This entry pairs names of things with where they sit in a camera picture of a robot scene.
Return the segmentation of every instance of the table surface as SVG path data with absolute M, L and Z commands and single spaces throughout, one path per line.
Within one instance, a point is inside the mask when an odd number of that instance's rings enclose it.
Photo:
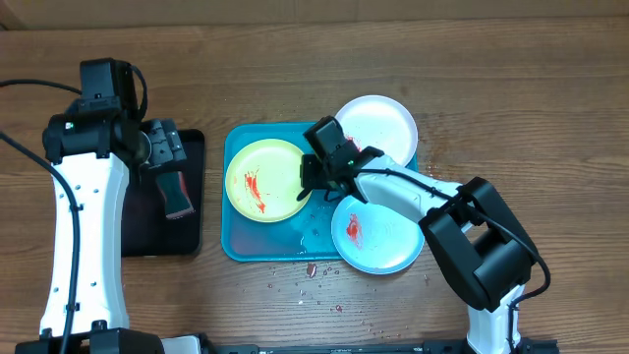
M 149 118 L 204 132 L 202 251 L 123 260 L 134 329 L 264 346 L 464 337 L 466 306 L 428 247 L 395 275 L 317 262 L 333 271 L 312 279 L 307 264 L 238 264 L 221 249 L 229 131 L 313 121 L 379 93 L 413 113 L 420 170 L 488 179 L 548 262 L 552 285 L 522 305 L 522 333 L 616 353 L 629 344 L 628 38 L 629 18 L 8 31 L 0 78 L 78 87 L 81 60 L 127 60 L 148 82 Z M 49 117 L 74 98 L 3 88 L 2 129 L 43 155 Z M 12 353 L 37 336 L 55 214 L 50 177 L 4 144 L 0 154 L 0 352 Z M 528 288 L 541 282 L 536 268 Z

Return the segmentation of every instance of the wall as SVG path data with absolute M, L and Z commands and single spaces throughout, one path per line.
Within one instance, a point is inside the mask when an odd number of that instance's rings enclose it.
M 9 30 L 627 15 L 629 0 L 0 0 Z

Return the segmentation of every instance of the white plate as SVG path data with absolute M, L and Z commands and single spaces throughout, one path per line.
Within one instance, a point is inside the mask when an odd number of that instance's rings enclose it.
M 379 148 L 402 166 L 417 150 L 418 132 L 413 115 L 398 101 L 366 95 L 349 101 L 336 113 L 347 139 L 358 148 Z
M 371 274 L 390 274 L 410 266 L 422 251 L 420 226 L 388 207 L 341 201 L 332 216 L 332 240 L 351 266 Z

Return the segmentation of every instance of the stained plate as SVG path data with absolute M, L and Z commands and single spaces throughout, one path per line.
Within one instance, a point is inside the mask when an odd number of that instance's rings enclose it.
M 304 153 L 279 140 L 264 139 L 241 149 L 225 175 L 227 198 L 245 217 L 259 222 L 284 220 L 299 211 L 310 195 L 302 191 L 300 165 Z
M 418 132 L 413 115 L 398 101 L 366 95 L 349 101 L 336 113 L 347 139 L 360 149 L 379 148 L 402 166 L 417 150 Z
M 410 266 L 424 246 L 418 224 L 387 207 L 363 204 L 351 196 L 332 215 L 332 240 L 348 264 L 371 274 Z

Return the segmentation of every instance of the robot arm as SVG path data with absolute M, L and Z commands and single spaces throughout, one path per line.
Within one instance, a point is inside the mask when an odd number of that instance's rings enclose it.
M 469 346 L 477 353 L 508 353 L 510 327 L 517 345 L 520 334 L 517 325 L 509 326 L 508 305 L 524 291 L 535 262 L 491 225 L 471 243 L 465 233 L 483 224 L 471 209 L 512 230 L 533 250 L 535 245 L 489 182 L 479 177 L 466 185 L 438 181 L 398 165 L 376 148 L 358 151 L 332 117 L 322 118 L 304 136 L 314 154 L 303 158 L 302 195 L 327 189 L 419 222 L 446 281 L 468 304 Z

